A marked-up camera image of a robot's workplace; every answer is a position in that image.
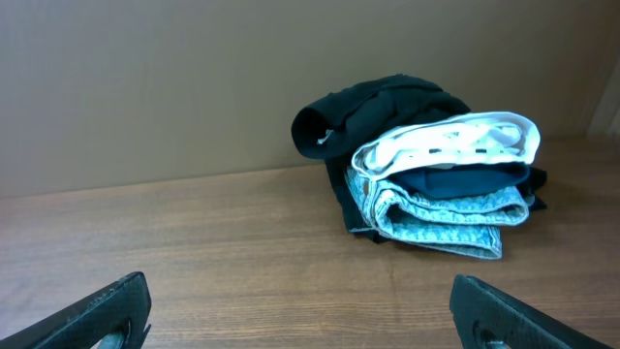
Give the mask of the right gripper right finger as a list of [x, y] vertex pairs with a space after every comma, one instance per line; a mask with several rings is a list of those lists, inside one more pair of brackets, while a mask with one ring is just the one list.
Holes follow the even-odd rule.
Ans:
[[471, 275], [454, 278], [449, 310], [465, 349], [610, 349]]

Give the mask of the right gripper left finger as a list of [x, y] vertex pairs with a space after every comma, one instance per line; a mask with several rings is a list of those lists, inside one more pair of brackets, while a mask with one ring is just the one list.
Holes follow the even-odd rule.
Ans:
[[1, 340], [1, 349], [140, 349], [151, 329], [151, 297], [134, 271]]

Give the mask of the black t-shirt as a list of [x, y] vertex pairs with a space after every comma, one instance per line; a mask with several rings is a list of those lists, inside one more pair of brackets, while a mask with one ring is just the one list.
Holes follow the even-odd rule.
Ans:
[[353, 153], [394, 127], [470, 111], [437, 84], [399, 74], [358, 83], [304, 107], [294, 118], [292, 137], [301, 155], [325, 160]]

